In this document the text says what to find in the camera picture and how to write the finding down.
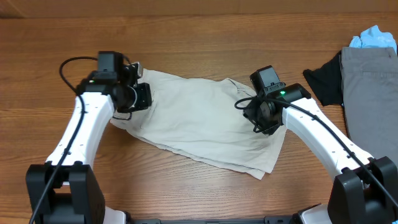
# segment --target folded cloth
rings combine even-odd
[[[340,57],[341,51],[329,62],[322,65],[321,68],[315,69],[314,71],[309,69],[303,71],[304,78],[322,106],[343,104]]]
[[[286,127],[271,136],[253,132],[253,124],[234,104],[255,96],[254,90],[229,78],[220,82],[185,79],[151,70],[144,70],[139,81],[150,85],[152,106],[134,112],[130,121],[112,119],[112,124],[159,149],[195,161],[257,179],[271,173]],[[128,114],[115,116],[127,118]]]
[[[361,37],[354,36],[349,46],[356,48],[392,47],[397,53],[397,44],[392,34],[381,32],[377,25],[363,31]]]
[[[341,74],[349,137],[398,165],[398,57],[392,47],[344,47]]]

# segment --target white cloth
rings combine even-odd
[[[112,119],[112,124],[159,149],[195,161],[257,179],[271,173],[286,128],[281,126],[271,136],[253,132],[254,125],[234,104],[255,96],[254,90],[229,78],[220,82],[186,79],[151,70],[144,70],[139,81],[150,85],[152,106],[134,112],[130,121]],[[128,114],[115,116],[127,118]]]

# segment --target black cloth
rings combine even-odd
[[[340,58],[341,51],[321,68],[303,71],[304,78],[322,106],[343,104]]]

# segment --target wooden table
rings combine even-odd
[[[65,59],[115,50],[151,70],[185,78],[232,78],[273,65],[288,85],[329,61],[353,35],[378,24],[398,37],[398,14],[268,14],[0,21],[0,223],[27,223],[25,173],[53,151],[74,95],[61,81]],[[77,84],[94,62],[67,65]],[[322,111],[342,130],[339,106]],[[259,218],[327,203],[331,180],[287,132],[272,174],[260,181],[163,151],[109,125],[94,168],[107,206],[134,218]]]

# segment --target blue fabric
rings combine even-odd
[[[381,32],[377,25],[363,31],[360,37],[354,36],[349,46],[356,48],[392,47],[397,53],[397,44],[392,34]]]

